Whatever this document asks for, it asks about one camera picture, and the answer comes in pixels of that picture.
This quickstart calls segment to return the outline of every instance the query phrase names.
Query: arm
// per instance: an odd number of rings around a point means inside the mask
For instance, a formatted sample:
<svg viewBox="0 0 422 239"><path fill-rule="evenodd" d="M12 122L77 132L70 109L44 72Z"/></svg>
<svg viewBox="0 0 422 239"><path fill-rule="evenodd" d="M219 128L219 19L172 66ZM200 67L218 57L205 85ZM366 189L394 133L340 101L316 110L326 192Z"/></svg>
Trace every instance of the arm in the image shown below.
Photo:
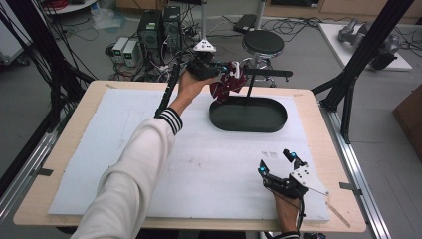
<svg viewBox="0 0 422 239"><path fill-rule="evenodd" d="M274 238L299 238L299 232L296 227L296 219L299 212L299 200L291 199L277 192L273 192L276 201L276 210L279 217L280 229L282 234Z"/></svg>
<svg viewBox="0 0 422 239"><path fill-rule="evenodd" d="M102 176L97 198L72 238L135 238L148 211L152 191L181 130L180 115L202 88L186 72L170 108L144 121L133 133L119 161Z"/></svg>

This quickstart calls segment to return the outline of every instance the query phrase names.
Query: electronic equipment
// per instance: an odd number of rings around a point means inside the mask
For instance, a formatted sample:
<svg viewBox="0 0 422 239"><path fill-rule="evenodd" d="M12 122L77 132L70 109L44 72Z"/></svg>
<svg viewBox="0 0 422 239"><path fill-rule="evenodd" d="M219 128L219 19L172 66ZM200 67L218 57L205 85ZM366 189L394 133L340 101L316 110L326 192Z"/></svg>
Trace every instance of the electronic equipment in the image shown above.
<svg viewBox="0 0 422 239"><path fill-rule="evenodd" d="M319 0L271 0L271 5L317 7Z"/></svg>
<svg viewBox="0 0 422 239"><path fill-rule="evenodd" d="M162 16L160 10L145 10L137 27L139 42L146 49L157 50L161 48L164 38Z"/></svg>
<svg viewBox="0 0 422 239"><path fill-rule="evenodd" d="M114 61L117 63L124 63L123 50L126 46L126 43L129 39L126 37L121 37L112 47L112 54L114 55Z"/></svg>
<svg viewBox="0 0 422 239"><path fill-rule="evenodd" d="M128 67L136 67L140 58L136 40L129 40L123 50L124 62Z"/></svg>
<svg viewBox="0 0 422 239"><path fill-rule="evenodd" d="M254 30L255 14L245 14L239 21L233 26L233 31L240 33L247 33L248 31Z"/></svg>
<svg viewBox="0 0 422 239"><path fill-rule="evenodd" d="M160 10L145 10L137 27L143 62L147 70L153 64L162 65L161 47L164 41L164 27Z"/></svg>
<svg viewBox="0 0 422 239"><path fill-rule="evenodd" d="M164 8L163 23L167 48L176 52L182 50L180 7L166 6Z"/></svg>

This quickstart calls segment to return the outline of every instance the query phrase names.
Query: wrist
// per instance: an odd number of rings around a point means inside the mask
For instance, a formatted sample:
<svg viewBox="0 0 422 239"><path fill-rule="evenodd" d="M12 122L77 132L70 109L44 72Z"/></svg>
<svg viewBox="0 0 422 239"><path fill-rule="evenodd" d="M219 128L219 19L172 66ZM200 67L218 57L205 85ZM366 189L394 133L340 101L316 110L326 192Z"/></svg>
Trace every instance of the wrist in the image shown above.
<svg viewBox="0 0 422 239"><path fill-rule="evenodd" d="M181 97L180 95L174 99L174 101L170 104L170 108L174 109L180 116L182 115L183 111L192 103L192 99Z"/></svg>

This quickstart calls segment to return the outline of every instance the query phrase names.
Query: white panel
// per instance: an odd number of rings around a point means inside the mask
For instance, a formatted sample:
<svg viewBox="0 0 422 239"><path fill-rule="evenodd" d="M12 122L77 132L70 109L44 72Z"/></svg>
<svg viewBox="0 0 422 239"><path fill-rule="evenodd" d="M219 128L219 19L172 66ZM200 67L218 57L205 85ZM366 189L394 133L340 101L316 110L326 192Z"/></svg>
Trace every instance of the white panel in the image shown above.
<svg viewBox="0 0 422 239"><path fill-rule="evenodd" d="M293 171L283 156L284 148L295 151L312 170L314 164L293 98L267 97L283 103L289 114L284 128L274 133L220 130L208 118L210 95L195 99L183 113L184 127L154 191L149 217L277 218L273 195L258 173L260 160L279 177ZM161 98L158 91L107 90L49 213L85 212L95 198L100 176L118 160L138 124L154 115ZM324 196L310 191L305 202L305 220L328 220Z"/></svg>

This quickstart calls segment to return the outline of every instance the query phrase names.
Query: black stool seat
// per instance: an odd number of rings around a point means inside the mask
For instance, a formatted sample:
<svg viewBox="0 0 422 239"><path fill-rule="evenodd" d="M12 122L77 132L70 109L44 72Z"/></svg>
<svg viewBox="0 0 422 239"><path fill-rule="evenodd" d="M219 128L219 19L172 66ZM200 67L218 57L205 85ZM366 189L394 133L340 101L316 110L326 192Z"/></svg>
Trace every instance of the black stool seat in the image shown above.
<svg viewBox="0 0 422 239"><path fill-rule="evenodd" d="M243 37L243 46L253 53L278 55L283 51L285 43L273 32L256 30L248 32Z"/></svg>

